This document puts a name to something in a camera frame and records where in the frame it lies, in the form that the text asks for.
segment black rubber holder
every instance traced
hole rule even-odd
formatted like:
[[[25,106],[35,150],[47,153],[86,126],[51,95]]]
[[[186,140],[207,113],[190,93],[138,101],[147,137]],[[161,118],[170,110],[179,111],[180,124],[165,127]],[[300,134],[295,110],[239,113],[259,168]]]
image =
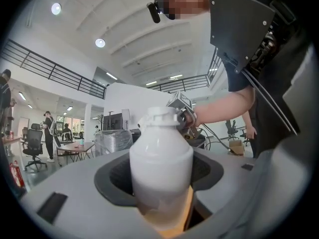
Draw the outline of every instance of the black rubber holder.
[[[224,174],[217,161],[194,152],[190,184],[195,191],[214,186]],[[129,153],[102,166],[94,176],[94,184],[100,194],[118,206],[137,206],[133,196]]]

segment white plastic bottle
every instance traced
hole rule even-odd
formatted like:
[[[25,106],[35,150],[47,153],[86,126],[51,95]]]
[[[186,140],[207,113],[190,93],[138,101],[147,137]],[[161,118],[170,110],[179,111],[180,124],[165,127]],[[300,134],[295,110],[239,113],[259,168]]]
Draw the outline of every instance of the white plastic bottle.
[[[133,192],[138,208],[158,230],[175,227],[190,185],[193,149],[176,130],[175,109],[153,107],[146,129],[130,148]]]

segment doorway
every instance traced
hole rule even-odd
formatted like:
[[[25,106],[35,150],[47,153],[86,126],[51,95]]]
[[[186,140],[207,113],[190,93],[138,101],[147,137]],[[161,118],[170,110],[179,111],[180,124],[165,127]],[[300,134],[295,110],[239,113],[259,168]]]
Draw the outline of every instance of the doorway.
[[[24,127],[29,128],[29,119],[20,117],[17,136],[22,137],[22,129]]]

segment cardboard box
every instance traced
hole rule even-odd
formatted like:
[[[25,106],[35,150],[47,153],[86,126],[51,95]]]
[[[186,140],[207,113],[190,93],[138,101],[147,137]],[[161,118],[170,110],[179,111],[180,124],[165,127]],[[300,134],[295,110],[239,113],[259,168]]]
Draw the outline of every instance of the cardboard box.
[[[237,156],[244,155],[245,148],[241,140],[229,141],[229,148],[234,151]]]

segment railing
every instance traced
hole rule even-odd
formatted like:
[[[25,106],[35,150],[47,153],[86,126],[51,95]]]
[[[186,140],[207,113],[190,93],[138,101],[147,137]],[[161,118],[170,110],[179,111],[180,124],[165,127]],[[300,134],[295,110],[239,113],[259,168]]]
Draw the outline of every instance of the railing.
[[[208,87],[209,81],[207,75],[193,76],[180,80],[174,80],[173,82],[163,83],[155,86],[148,87],[148,89],[159,90],[173,94],[177,91],[188,91],[203,87]]]
[[[221,58],[217,56],[217,48],[215,47],[213,57],[211,59],[208,72],[207,72],[209,82],[212,82],[212,80],[214,79],[220,64],[221,64]]]
[[[49,80],[104,99],[106,88],[9,39],[1,57]]]

